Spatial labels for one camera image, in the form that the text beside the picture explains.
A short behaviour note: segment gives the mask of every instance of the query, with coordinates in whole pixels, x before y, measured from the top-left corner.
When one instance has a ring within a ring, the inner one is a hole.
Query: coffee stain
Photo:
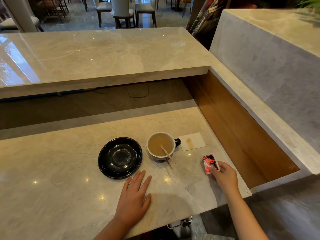
[[[186,139],[186,143],[188,144],[188,147],[190,149],[194,149],[195,148],[195,146],[193,145],[193,142],[192,142],[192,140],[190,138]]]

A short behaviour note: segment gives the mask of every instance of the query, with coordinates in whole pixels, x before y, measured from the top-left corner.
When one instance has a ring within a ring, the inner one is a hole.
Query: white mug
[[[171,143],[172,143],[172,151],[168,152],[170,156],[172,156],[172,154],[174,153],[174,149],[181,144],[181,140],[179,138],[177,139],[174,139],[172,136],[170,136],[168,133],[165,133],[165,132],[157,132],[157,133],[154,133],[152,134],[151,136],[149,136],[149,138],[147,139],[146,141],[146,149],[149,153],[149,158],[152,158],[152,159],[155,159],[155,160],[158,160],[158,161],[165,161],[167,159],[169,159],[168,156],[157,156],[157,155],[154,155],[152,152],[150,152],[149,150],[149,140],[151,137],[153,137],[154,135],[165,135],[166,137],[168,137],[170,140],[171,140]]]

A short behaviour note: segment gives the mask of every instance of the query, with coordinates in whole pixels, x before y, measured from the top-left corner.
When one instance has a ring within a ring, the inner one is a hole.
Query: black mug handle
[[[181,140],[179,138],[174,139],[174,142],[176,143],[176,147],[181,144]]]

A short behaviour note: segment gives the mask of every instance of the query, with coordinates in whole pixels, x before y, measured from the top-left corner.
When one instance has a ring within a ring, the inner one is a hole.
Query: wooden stir stick
[[[172,159],[172,157],[169,155],[169,153],[166,151],[166,149],[162,145],[160,145],[160,146],[161,146],[162,150],[167,154],[167,156],[171,159],[173,164],[176,164],[176,162]]]

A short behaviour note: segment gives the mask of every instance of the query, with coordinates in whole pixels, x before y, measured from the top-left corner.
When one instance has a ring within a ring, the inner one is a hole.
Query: hand
[[[227,163],[218,161],[220,171],[210,168],[212,177],[217,180],[221,190],[226,194],[227,198],[238,196],[240,194],[238,187],[237,172]]]
[[[114,219],[129,229],[143,218],[151,204],[151,194],[148,194],[144,201],[152,178],[151,175],[147,177],[141,186],[145,174],[145,170],[138,171],[132,180],[131,177],[126,180],[115,211]]]

